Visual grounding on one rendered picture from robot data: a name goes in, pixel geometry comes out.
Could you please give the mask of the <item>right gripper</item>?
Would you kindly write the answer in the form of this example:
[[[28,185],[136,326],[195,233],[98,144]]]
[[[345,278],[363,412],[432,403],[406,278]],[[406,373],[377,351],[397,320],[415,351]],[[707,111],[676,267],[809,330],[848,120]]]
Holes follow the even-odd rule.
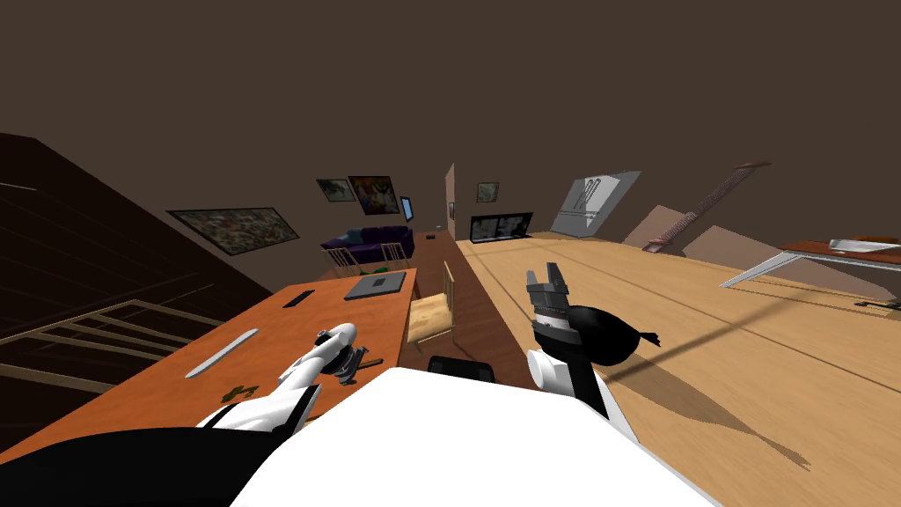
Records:
[[[568,287],[555,262],[546,264],[548,282],[539,283],[534,271],[526,271],[526,289],[535,320],[549,327],[568,327]]]

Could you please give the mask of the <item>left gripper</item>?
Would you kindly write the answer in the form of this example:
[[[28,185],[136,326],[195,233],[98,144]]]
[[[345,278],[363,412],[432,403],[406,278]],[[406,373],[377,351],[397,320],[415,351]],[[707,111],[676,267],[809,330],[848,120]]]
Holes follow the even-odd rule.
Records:
[[[365,347],[344,347],[339,355],[329,364],[329,374],[334,375],[342,386],[353,385],[355,374],[360,368],[363,356],[368,352]]]

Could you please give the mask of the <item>black television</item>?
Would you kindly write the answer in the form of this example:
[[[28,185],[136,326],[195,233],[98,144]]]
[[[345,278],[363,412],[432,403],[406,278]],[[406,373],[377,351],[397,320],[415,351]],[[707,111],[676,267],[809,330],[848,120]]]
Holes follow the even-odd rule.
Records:
[[[532,217],[532,212],[472,217],[470,241],[478,244],[529,238]]]

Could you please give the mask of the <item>grey laptop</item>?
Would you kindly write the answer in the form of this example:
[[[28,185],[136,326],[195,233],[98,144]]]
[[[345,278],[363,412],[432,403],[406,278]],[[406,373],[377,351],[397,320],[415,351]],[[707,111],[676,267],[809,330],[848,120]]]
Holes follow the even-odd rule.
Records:
[[[377,297],[401,291],[406,271],[385,271],[372,276],[364,276],[344,297],[345,301]]]

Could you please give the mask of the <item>grey refrigerator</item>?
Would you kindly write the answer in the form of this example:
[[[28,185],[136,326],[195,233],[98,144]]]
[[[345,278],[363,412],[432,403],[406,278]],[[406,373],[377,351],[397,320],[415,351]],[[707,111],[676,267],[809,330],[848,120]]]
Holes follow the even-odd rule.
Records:
[[[576,180],[550,230],[573,238],[594,237],[640,175],[631,171]]]

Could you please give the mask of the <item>light wooden chair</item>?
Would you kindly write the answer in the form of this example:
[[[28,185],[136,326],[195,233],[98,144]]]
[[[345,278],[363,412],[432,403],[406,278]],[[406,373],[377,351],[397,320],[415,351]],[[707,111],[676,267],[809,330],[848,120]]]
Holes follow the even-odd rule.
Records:
[[[412,343],[416,350],[423,355],[421,343],[443,334],[449,334],[451,342],[455,343],[455,326],[455,280],[445,261],[443,263],[443,291],[434,296],[411,302],[407,342]]]

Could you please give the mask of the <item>purple sofa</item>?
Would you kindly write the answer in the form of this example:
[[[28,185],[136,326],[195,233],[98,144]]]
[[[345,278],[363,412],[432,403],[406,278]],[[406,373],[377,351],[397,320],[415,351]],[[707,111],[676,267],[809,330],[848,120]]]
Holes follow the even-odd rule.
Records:
[[[380,226],[347,229],[343,236],[321,245],[334,263],[338,277],[367,275],[361,266],[377,264],[375,273],[392,270],[392,264],[408,264],[414,254],[414,234],[407,226]]]

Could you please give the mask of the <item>silver long knife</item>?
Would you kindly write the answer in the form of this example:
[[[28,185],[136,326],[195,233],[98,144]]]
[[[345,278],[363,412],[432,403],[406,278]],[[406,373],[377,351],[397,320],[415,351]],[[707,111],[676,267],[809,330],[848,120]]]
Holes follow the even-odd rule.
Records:
[[[258,332],[259,332],[259,329],[254,328],[254,329],[248,330],[248,331],[244,332],[243,334],[239,335],[236,339],[234,339],[233,341],[228,343],[228,345],[226,345],[225,347],[223,347],[222,349],[217,351],[215,354],[213,354],[211,357],[209,357],[208,359],[203,361],[201,364],[199,364],[195,368],[193,368],[185,376],[185,378],[195,378],[198,375],[202,374],[203,372],[209,370],[212,366],[217,364],[224,357],[226,357],[232,351],[237,349],[241,345],[241,343],[246,342],[250,338],[254,337]]]

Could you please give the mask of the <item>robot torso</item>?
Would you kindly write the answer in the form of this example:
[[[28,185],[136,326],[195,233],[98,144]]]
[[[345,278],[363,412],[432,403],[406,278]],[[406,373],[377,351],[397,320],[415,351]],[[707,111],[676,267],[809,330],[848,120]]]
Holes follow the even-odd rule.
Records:
[[[556,393],[390,368],[277,447],[231,507],[722,507],[606,413]]]

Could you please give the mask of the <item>orange wooden table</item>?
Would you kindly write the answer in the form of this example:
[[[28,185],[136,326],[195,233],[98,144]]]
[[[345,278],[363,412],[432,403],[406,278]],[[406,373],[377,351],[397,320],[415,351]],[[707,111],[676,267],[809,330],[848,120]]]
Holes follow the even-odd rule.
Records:
[[[259,386],[256,398],[270,393],[277,376],[311,350],[318,332],[350,322],[358,329],[355,343],[369,351],[366,359],[383,362],[362,370],[350,386],[341,386],[332,376],[317,376],[322,392],[311,417],[319,417],[397,366],[406,342],[409,306],[418,289],[416,269],[406,272],[400,292],[349,301],[344,297],[358,283],[354,277],[290,285],[0,453],[0,464],[76,437],[195,426],[220,408],[222,396],[235,386]],[[314,292],[295,307],[283,307],[305,290]],[[197,365],[254,328],[259,329],[254,337],[209,370],[185,378]]]

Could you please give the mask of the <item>long reddish brown floor lamp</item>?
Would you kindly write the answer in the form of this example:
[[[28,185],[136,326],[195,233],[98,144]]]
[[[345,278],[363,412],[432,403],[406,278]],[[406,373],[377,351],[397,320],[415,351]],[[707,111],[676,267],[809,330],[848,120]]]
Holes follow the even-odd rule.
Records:
[[[659,238],[650,240],[642,250],[652,254],[658,254],[668,246],[673,240],[679,236],[692,222],[702,217],[707,211],[722,199],[724,195],[734,190],[739,184],[753,174],[761,167],[772,165],[769,161],[758,161],[753,164],[744,164],[737,166],[729,177],[721,183],[714,191],[704,198],[695,208],[685,213],[674,225],[661,234]]]

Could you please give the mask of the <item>brown table with metal legs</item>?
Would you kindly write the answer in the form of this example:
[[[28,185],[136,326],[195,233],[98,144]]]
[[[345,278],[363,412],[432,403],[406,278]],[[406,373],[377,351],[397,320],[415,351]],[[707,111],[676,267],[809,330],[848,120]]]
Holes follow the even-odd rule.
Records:
[[[800,241],[782,247],[780,253],[722,283],[721,287],[757,278],[800,259],[901,271],[901,245],[855,240]]]

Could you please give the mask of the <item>colourful wall picture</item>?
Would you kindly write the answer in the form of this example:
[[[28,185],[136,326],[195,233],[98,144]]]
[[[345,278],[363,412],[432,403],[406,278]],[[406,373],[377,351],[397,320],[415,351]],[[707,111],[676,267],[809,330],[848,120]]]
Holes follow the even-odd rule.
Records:
[[[399,203],[389,176],[348,178],[366,216],[399,214]]]

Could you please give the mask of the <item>small dark wall picture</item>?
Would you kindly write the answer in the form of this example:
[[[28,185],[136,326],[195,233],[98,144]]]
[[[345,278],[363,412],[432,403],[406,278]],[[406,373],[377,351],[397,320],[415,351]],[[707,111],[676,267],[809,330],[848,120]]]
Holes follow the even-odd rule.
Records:
[[[347,179],[317,179],[328,202],[355,202],[355,192]]]

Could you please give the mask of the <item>wide dark wall picture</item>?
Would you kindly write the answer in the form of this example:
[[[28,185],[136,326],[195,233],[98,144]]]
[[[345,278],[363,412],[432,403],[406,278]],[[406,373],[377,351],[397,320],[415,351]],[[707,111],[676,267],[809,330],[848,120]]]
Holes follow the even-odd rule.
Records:
[[[167,210],[167,214],[229,256],[299,238],[271,207]]]

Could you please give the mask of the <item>wooden slatted rail frame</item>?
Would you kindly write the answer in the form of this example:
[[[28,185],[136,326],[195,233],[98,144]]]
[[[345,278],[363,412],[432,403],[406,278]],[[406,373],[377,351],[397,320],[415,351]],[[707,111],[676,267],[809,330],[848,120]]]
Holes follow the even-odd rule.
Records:
[[[0,336],[0,378],[103,393],[237,314],[198,291],[122,300]]]

